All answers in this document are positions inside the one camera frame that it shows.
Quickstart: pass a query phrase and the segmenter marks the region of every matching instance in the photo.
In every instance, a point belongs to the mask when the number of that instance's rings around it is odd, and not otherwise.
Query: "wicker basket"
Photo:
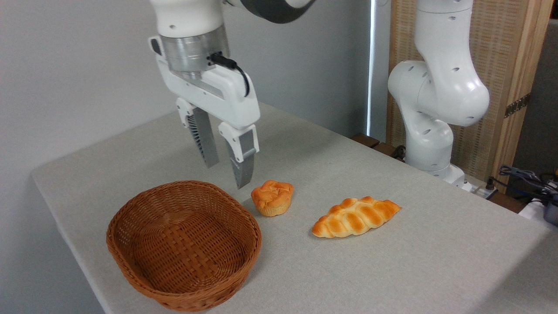
[[[195,312],[240,289],[262,237],[254,217],[223,190],[179,181],[128,201],[110,222],[107,245],[136,290],[167,308]]]

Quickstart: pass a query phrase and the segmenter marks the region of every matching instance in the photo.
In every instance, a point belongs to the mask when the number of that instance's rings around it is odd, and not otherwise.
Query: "bun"
[[[377,201],[370,196],[347,198],[333,206],[312,228],[317,237],[361,235],[390,220],[401,207],[390,200]]]
[[[294,190],[290,183],[268,180],[252,191],[252,201],[258,212],[264,216],[281,215],[291,205]]]

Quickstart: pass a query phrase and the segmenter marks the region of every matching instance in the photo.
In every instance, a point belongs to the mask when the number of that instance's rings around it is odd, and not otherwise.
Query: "wooden panel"
[[[552,3],[552,0],[537,0],[529,7],[508,97],[510,103],[531,91]],[[508,182],[508,177],[499,176],[498,169],[502,164],[513,164],[524,117],[525,109],[505,118],[502,123],[492,175],[503,182]]]

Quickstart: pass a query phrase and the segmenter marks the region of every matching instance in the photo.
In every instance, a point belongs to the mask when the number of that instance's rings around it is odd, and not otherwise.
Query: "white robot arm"
[[[219,162],[209,115],[222,120],[237,187],[250,182],[259,151],[259,106],[250,77],[231,59],[223,3],[275,23],[300,17],[314,0],[150,0],[159,36],[150,38],[163,79],[207,167]]]
[[[423,61],[399,63],[388,88],[405,123],[405,162],[467,189],[450,164],[453,133],[486,113],[487,88],[473,67],[469,28],[473,0],[417,0],[415,45]]]

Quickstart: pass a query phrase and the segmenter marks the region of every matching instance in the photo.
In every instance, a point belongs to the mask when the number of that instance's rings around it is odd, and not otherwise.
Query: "electrical cable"
[[[498,184],[500,184],[504,187],[507,187],[514,192],[517,192],[517,193],[525,195],[525,196],[538,198],[542,201],[550,202],[550,203],[554,204],[555,206],[558,206],[558,202],[556,202],[556,200],[554,200],[554,198],[552,196],[547,196],[548,194],[546,194],[546,193],[543,194],[543,193],[532,193],[532,192],[528,192],[528,191],[523,191],[523,190],[511,187],[509,184],[505,184],[502,181],[496,179],[495,177],[491,176],[491,177],[488,177],[488,178],[489,178],[489,180],[493,180],[494,182],[497,182]]]
[[[248,80],[248,77],[246,76],[246,73],[238,66],[236,61],[223,56],[222,52],[211,54],[208,57],[208,60],[212,61],[215,64],[224,66],[228,69],[239,71],[242,75],[242,78],[244,79],[244,86],[246,87],[246,94],[244,95],[244,97],[247,97],[248,94],[250,94],[250,82]]]

